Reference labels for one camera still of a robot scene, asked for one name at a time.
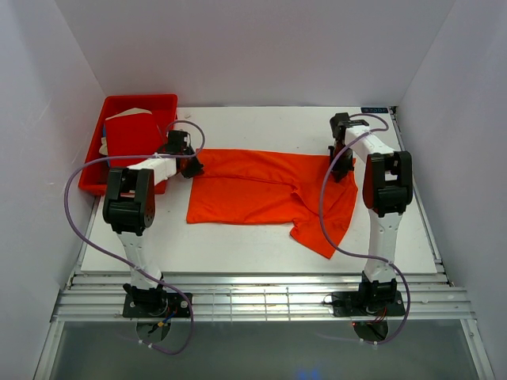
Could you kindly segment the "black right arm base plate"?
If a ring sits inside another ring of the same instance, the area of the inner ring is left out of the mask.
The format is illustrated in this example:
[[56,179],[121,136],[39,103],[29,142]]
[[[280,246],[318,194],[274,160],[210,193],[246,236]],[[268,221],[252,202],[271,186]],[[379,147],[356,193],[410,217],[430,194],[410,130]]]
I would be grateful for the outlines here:
[[386,299],[372,300],[359,291],[337,291],[331,294],[331,306],[335,317],[373,317],[386,313],[388,317],[402,317],[406,307],[399,291]]

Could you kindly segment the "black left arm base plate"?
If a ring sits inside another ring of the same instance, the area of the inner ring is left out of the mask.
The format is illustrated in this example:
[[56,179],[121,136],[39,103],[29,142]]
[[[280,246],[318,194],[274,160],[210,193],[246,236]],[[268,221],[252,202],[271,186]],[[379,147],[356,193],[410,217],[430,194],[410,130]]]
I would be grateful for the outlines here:
[[126,318],[164,319],[172,315],[173,317],[187,318],[190,317],[189,305],[190,302],[185,301],[179,294],[169,293],[158,310],[146,311],[143,307],[137,306],[134,303],[133,297],[127,294],[124,299],[124,307],[121,316]]

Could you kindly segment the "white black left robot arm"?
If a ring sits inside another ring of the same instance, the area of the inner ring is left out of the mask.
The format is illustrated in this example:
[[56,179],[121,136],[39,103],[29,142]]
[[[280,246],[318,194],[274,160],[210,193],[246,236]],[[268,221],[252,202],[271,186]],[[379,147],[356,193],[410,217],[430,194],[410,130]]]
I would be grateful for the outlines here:
[[131,279],[124,285],[135,310],[159,316],[169,308],[168,295],[159,283],[162,273],[145,252],[143,233],[155,218],[155,186],[181,174],[193,178],[204,172],[187,131],[170,130],[158,155],[126,167],[110,169],[103,219],[119,238]]

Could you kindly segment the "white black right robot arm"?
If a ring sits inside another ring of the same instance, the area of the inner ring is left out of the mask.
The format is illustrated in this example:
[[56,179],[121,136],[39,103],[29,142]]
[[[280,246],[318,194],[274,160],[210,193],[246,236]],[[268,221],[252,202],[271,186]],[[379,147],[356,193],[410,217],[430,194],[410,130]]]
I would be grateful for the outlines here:
[[398,291],[395,250],[399,224],[413,190],[412,157],[382,142],[366,120],[337,113],[330,119],[334,145],[330,150],[330,174],[342,181],[354,170],[355,157],[365,164],[362,196],[370,217],[366,265],[356,291],[331,295],[337,317],[374,315],[402,316],[405,313]]

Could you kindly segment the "orange t-shirt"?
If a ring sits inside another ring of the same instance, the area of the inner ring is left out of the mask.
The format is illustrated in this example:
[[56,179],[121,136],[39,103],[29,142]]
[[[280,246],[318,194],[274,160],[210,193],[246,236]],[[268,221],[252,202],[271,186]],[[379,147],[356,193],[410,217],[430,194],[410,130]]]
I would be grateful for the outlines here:
[[353,218],[358,187],[351,173],[324,178],[329,158],[261,150],[206,149],[193,180],[186,221],[293,225],[291,237],[330,259]]

